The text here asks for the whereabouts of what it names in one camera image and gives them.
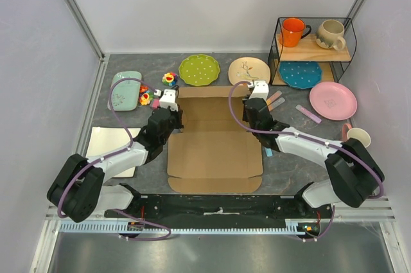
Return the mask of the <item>brown cardboard box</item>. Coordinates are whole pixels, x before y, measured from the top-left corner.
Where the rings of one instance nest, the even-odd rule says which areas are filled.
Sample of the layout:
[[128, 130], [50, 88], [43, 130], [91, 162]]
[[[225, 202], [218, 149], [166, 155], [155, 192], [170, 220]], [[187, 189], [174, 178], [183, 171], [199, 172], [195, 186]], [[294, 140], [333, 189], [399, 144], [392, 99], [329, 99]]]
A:
[[262, 183], [259, 141], [236, 119], [243, 114], [245, 85], [182, 87], [181, 132], [168, 140], [168, 184], [183, 194], [255, 192]]

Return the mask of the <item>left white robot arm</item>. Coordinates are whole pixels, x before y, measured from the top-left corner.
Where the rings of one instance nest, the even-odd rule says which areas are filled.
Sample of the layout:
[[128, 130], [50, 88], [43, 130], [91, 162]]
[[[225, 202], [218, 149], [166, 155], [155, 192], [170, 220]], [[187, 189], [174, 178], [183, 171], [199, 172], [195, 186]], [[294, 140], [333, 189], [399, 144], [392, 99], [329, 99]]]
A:
[[74, 222], [88, 218], [98, 207], [103, 183], [129, 168], [153, 161], [172, 132], [183, 127], [182, 114], [180, 108], [157, 108], [128, 144], [91, 160], [80, 154], [68, 157], [47, 192], [57, 215]]

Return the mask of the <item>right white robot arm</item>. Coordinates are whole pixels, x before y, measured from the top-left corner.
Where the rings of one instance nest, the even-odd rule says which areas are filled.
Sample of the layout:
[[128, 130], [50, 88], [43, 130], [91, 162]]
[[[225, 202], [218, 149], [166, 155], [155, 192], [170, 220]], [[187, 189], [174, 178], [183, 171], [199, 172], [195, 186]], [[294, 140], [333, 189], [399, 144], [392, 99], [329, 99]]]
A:
[[296, 155], [327, 170], [328, 179], [307, 185], [294, 201], [299, 216], [309, 217], [318, 207], [337, 202], [358, 208], [368, 198], [383, 195], [384, 174], [359, 140], [329, 141], [300, 132], [274, 120], [262, 98], [243, 100], [243, 119], [264, 147]]

